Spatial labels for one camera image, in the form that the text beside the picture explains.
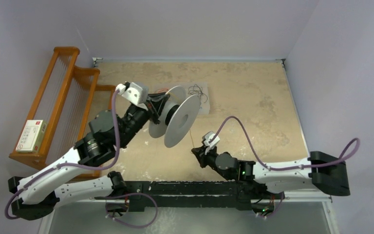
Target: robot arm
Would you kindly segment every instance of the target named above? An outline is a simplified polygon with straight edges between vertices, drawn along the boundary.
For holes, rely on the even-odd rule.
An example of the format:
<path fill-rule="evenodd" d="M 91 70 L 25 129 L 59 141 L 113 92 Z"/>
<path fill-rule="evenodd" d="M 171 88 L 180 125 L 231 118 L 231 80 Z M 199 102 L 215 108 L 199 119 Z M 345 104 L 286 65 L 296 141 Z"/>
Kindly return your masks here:
<path fill-rule="evenodd" d="M 346 163 L 322 168 L 301 167 L 336 161 L 338 158 L 323 152 L 310 152 L 310 157 L 289 162 L 265 163 L 270 168 L 300 166 L 292 170 L 270 170 L 254 161 L 238 160 L 228 152 L 217 153 L 220 138 L 212 141 L 215 134 L 207 133 L 203 137 L 203 146 L 192 149 L 202 168 L 210 166 L 226 180 L 255 181 L 264 184 L 268 192 L 278 194 L 299 189 L 319 189 L 325 194 L 336 196 L 350 195 Z"/>
<path fill-rule="evenodd" d="M 169 95 L 148 95 L 148 87 L 128 82 L 118 85 L 117 89 L 122 97 L 131 102 L 122 118 L 116 116 L 120 147 L 126 148 L 148 120 L 160 123 L 158 118 Z M 121 174 L 116 172 L 94 180 L 65 184 L 80 174 L 88 173 L 91 167 L 101 166 L 115 156 L 112 118 L 110 110 L 99 112 L 89 123 L 91 131 L 57 161 L 32 176 L 15 176 L 9 179 L 9 190 L 14 194 L 21 191 L 19 199 L 11 204 L 12 213 L 33 220 L 73 201 L 122 192 L 125 183 Z M 25 185 L 33 179 L 35 181 L 26 188 Z"/>

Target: orange wooden frame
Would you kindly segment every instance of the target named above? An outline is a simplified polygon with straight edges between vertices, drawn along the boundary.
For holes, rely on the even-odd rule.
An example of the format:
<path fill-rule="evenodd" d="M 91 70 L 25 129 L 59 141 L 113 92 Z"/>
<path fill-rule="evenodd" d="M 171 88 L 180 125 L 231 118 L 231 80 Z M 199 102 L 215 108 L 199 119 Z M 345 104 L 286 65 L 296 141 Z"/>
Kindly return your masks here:
<path fill-rule="evenodd" d="M 97 85 L 99 70 L 97 68 L 81 68 L 75 66 L 76 59 L 79 55 L 79 49 L 76 47 L 55 47 L 54 53 L 51 57 L 51 60 L 48 64 L 48 68 L 44 74 L 44 77 L 41 81 L 41 84 L 38 88 L 35 99 L 31 105 L 31 108 L 26 117 L 25 123 L 29 119 L 34 119 L 39 104 L 41 102 L 42 96 L 44 94 L 45 88 L 48 84 L 49 78 L 51 76 L 52 70 L 54 69 L 56 60 L 59 58 L 67 65 L 67 70 L 65 77 L 59 91 L 59 94 L 56 98 L 55 105 L 52 109 L 51 117 L 48 121 L 47 130 L 45 132 L 41 147 L 37 153 L 19 153 L 16 152 L 16 144 L 9 155 L 11 159 L 14 159 L 18 162 L 21 162 L 30 167 L 41 170 L 47 165 L 45 163 L 52 140 L 54 138 L 56 126 L 58 125 L 59 118 L 61 116 L 62 109 L 65 104 L 65 100 L 71 86 L 72 79 L 75 79 L 85 90 L 89 90 L 89 95 L 87 102 L 85 104 L 84 114 L 81 119 L 79 133 L 77 135 L 77 140 L 84 137 L 85 129 L 88 121 L 88 115 L 90 113 L 91 103 L 94 97 L 95 91 L 109 91 L 112 95 L 115 91 L 115 86 L 113 85 Z M 99 171 L 94 171 L 92 174 L 83 174 L 78 176 L 76 179 L 85 180 L 93 179 L 99 177 Z"/>

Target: cable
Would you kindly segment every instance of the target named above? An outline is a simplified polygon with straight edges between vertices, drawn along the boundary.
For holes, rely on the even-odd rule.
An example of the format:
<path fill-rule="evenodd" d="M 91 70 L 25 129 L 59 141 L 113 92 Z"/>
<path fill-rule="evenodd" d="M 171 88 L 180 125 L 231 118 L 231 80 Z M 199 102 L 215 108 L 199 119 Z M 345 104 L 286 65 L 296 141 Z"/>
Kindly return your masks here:
<path fill-rule="evenodd" d="M 270 197 L 269 205 L 271 205 L 271 204 L 275 205 L 275 195 L 274 194 L 272 194 L 272 196 Z"/>
<path fill-rule="evenodd" d="M 275 207 L 275 209 L 273 210 L 273 212 L 270 213 L 267 217 L 270 218 L 272 215 L 274 215 L 274 214 L 277 212 L 277 210 L 279 209 L 281 203 L 283 202 L 283 199 L 284 199 L 284 192 L 281 193 L 281 196 L 280 196 L 280 202 L 279 202 L 278 206 Z"/>
<path fill-rule="evenodd" d="M 190 133 L 191 144 L 193 144 L 193 148 L 196 148 L 196 147 L 194 146 L 193 136 L 191 135 L 191 128 L 188 130 L 188 132 Z"/>
<path fill-rule="evenodd" d="M 155 91 L 156 94 L 168 92 L 168 88 L 162 88 Z"/>
<path fill-rule="evenodd" d="M 249 143 L 249 146 L 254 154 L 254 156 L 256 157 L 257 159 L 257 162 L 260 163 L 260 165 L 262 165 L 264 168 L 267 168 L 268 170 L 271 170 L 271 171 L 287 171 L 287 170 L 293 170 L 293 169 L 303 169 L 303 168 L 320 168 L 320 167 L 327 167 L 327 166 L 332 166 L 332 165 L 336 165 L 338 163 L 341 163 L 341 162 L 344 162 L 346 160 L 348 160 L 350 157 L 352 157 L 353 155 L 355 155 L 355 153 L 357 152 L 357 150 L 359 149 L 359 146 L 360 146 L 360 139 L 359 138 L 353 138 L 346 146 L 345 148 L 343 149 L 342 153 L 340 154 L 339 158 L 335 161 L 332 161 L 332 162 L 327 162 L 327 163 L 322 163 L 322 164 L 314 164 L 314 165 L 299 165 L 299 166 L 292 166 L 292 167 L 284 167 L 284 168 L 274 168 L 274 167 L 269 167 L 267 166 L 265 163 L 262 162 L 262 160 L 260 160 L 259 156 L 257 155 L 256 151 L 254 150 L 253 148 L 253 145 L 251 143 L 251 140 L 250 140 L 250 137 L 249 135 L 247 134 L 247 131 L 246 129 L 244 128 L 242 122 L 235 116 L 229 116 L 227 117 L 223 123 L 221 124 L 220 128 L 217 130 L 216 132 L 216 135 L 213 137 L 213 139 L 211 139 L 209 141 L 209 143 L 211 143 L 212 141 L 214 141 L 214 139 L 216 139 L 216 137 L 219 135 L 220 131 L 222 130 L 222 128 L 224 127 L 225 123 L 229 120 L 229 119 L 235 119 L 238 121 L 238 123 L 240 124 L 240 126 L 242 127 L 243 129 L 243 132 L 244 134 L 246 135 L 246 139 L 247 139 L 247 142 Z M 349 149 L 349 147 L 354 143 L 356 142 L 355 144 L 355 147 L 354 149 L 348 153 L 348 155 L 344 156 L 346 151 Z"/>
<path fill-rule="evenodd" d="M 170 92 L 167 92 L 167 94 L 170 95 L 170 97 L 175 98 L 176 101 L 179 102 L 179 103 L 181 104 L 182 101 L 180 101 L 180 99 L 179 99 L 176 95 L 174 95 L 173 93 L 170 93 Z"/>
<path fill-rule="evenodd" d="M 154 214 L 154 218 L 152 218 L 152 220 L 147 223 L 147 224 L 144 224 L 144 225 L 133 225 L 133 224 L 129 224 L 129 223 L 126 223 L 122 220 L 119 220 L 119 219 L 116 219 L 115 217 L 111 216 L 109 213 L 108 213 L 108 209 L 107 209 L 107 205 L 108 203 L 105 204 L 105 212 L 107 213 L 107 215 L 105 216 L 105 218 L 111 218 L 112 220 L 114 220 L 115 222 L 119 222 L 127 227 L 130 227 L 130 228 L 145 228 L 145 227 L 148 227 L 149 225 L 151 225 L 155 219 L 157 218 L 158 216 L 158 206 L 157 206 L 157 203 L 155 202 L 155 200 L 148 194 L 143 194 L 143 193 L 131 193 L 131 194 L 125 194 L 125 195 L 121 195 L 121 196 L 111 196 L 111 197 L 104 197 L 106 200 L 111 200 L 111 199 L 119 199 L 119 198 L 124 198 L 126 196 L 135 196 L 135 195 L 141 195 L 141 196 L 145 196 L 146 198 L 150 199 L 153 203 L 154 203 L 154 207 L 155 207 L 155 214 Z"/>
<path fill-rule="evenodd" d="M 263 200 L 263 197 L 262 198 L 260 198 L 258 201 L 256 201 L 255 203 L 253 203 L 253 204 L 257 204 L 257 203 L 259 203 L 261 200 Z"/>
<path fill-rule="evenodd" d="M 123 214 L 121 213 L 122 210 L 124 210 L 124 214 L 128 211 L 128 206 L 125 204 L 106 203 L 105 208 L 108 210 L 110 205 L 114 206 L 114 208 L 112 209 L 112 217 L 116 217 L 115 214 L 119 214 L 120 216 L 123 216 Z"/>
<path fill-rule="evenodd" d="M 206 100 L 203 103 L 206 103 L 208 101 L 208 96 L 205 93 L 203 93 L 203 88 L 198 86 L 197 84 L 194 84 L 193 86 L 190 86 L 188 88 L 188 94 L 190 94 L 190 95 L 196 94 L 197 96 L 199 96 L 200 101 L 201 101 L 201 97 L 205 96 Z"/>
<path fill-rule="evenodd" d="M 18 197 L 23 191 L 26 191 L 28 189 L 29 186 L 31 186 L 33 183 L 35 183 L 35 181 L 39 180 L 40 178 L 42 178 L 43 176 L 47 175 L 48 173 L 54 171 L 54 170 L 59 170 L 61 167 L 64 167 L 64 166 L 72 166 L 72 167 L 78 167 L 78 168 L 82 168 L 82 169 L 87 169 L 87 170 L 94 170 L 94 171 L 103 171 L 103 170 L 107 170 L 109 168 L 111 168 L 117 161 L 118 161 L 118 157 L 119 157 L 119 154 L 120 154 L 120 134 L 119 134 L 119 129 L 118 129 L 118 120 L 117 120 L 117 117 L 116 117 L 116 107 L 115 107 L 115 100 L 117 98 L 117 94 L 119 93 L 119 90 L 116 90 L 113 95 L 112 95 L 112 99 L 111 99 L 111 102 L 112 102 L 112 122 L 113 122 L 113 125 L 114 125 L 114 133 L 115 133 L 115 146 L 117 148 L 117 150 L 115 151 L 115 156 L 114 156 L 114 160 L 112 161 L 112 163 L 108 166 L 105 166 L 105 167 L 90 167 L 90 166 L 85 166 L 85 165 L 79 165 L 79 164 L 76 164 L 76 163 L 61 163 L 61 164 L 58 164 L 56 166 L 56 168 L 49 168 L 48 170 L 42 172 L 41 174 L 35 176 L 34 178 L 32 178 L 30 181 L 28 181 L 24 186 L 23 188 L 20 188 L 16 193 L 14 193 L 11 198 L 9 199 L 8 203 L 5 205 L 5 217 L 7 219 L 17 219 L 19 217 L 17 216 L 10 216 L 9 215 L 9 207 L 11 206 L 12 202 L 15 200 L 16 197 Z M 148 223 L 148 225 L 150 225 L 151 223 L 153 223 L 153 221 L 156 219 L 157 217 L 157 214 L 158 214 L 158 207 L 157 207 L 157 204 L 156 202 L 154 201 L 154 199 L 148 195 L 145 195 L 145 194 L 137 194 L 137 195 L 143 195 L 143 196 L 146 196 L 147 198 L 151 199 L 156 207 L 156 214 L 154 216 L 154 219 L 152 220 L 152 222 Z"/>

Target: black wire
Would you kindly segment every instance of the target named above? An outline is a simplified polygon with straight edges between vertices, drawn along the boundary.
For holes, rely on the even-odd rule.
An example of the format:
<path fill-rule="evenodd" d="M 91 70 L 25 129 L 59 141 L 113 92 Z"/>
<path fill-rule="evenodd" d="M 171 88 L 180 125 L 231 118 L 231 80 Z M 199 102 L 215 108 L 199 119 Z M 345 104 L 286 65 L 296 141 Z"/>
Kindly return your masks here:
<path fill-rule="evenodd" d="M 170 94 L 164 94 L 158 101 L 161 101 L 160 106 L 158 107 L 158 111 L 161 111 L 161 106 L 163 105 L 164 101 L 162 101 L 165 97 L 170 98 Z"/>
<path fill-rule="evenodd" d="M 256 201 L 256 202 L 253 203 L 253 204 L 257 204 L 257 203 L 259 203 L 261 200 L 263 200 L 263 198 L 260 198 L 258 201 Z"/>
<path fill-rule="evenodd" d="M 200 101 L 201 101 L 202 97 L 204 96 L 206 98 L 206 100 L 203 103 L 206 103 L 208 101 L 208 96 L 205 93 L 203 93 L 203 88 L 198 86 L 197 84 L 194 84 L 193 86 L 190 86 L 188 88 L 188 94 L 189 95 L 196 94 L 197 96 L 199 96 Z"/>
<path fill-rule="evenodd" d="M 128 207 L 125 207 L 125 204 L 124 205 L 118 205 L 119 207 L 121 207 L 123 210 L 125 210 L 125 213 L 127 212 L 128 210 Z M 113 212 L 112 212 L 112 217 L 116 217 L 115 216 L 115 213 L 119 214 L 120 217 L 122 217 L 124 214 L 122 214 L 120 211 L 117 211 L 119 209 L 114 209 Z"/>

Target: floor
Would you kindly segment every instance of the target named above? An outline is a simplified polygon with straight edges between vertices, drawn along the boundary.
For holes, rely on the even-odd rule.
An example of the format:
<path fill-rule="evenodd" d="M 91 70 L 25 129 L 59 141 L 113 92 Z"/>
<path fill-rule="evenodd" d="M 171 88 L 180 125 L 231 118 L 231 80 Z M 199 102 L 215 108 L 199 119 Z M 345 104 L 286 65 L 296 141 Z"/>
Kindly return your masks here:
<path fill-rule="evenodd" d="M 137 81 L 150 90 L 158 83 L 207 82 L 210 113 L 195 120 L 190 138 L 173 148 L 164 146 L 164 137 L 153 139 L 144 126 L 111 170 L 125 180 L 223 180 L 210 168 L 200 168 L 191 148 L 201 146 L 202 136 L 216 132 L 223 120 L 237 116 L 244 124 L 256 152 L 265 162 L 291 161 L 307 157 L 304 138 L 282 64 L 279 62 L 102 62 L 98 83 L 117 85 Z M 109 94 L 96 92 L 90 117 L 108 107 Z M 122 116 L 129 102 L 116 101 Z M 234 120 L 220 134 L 218 152 L 254 160 L 250 147 Z"/>

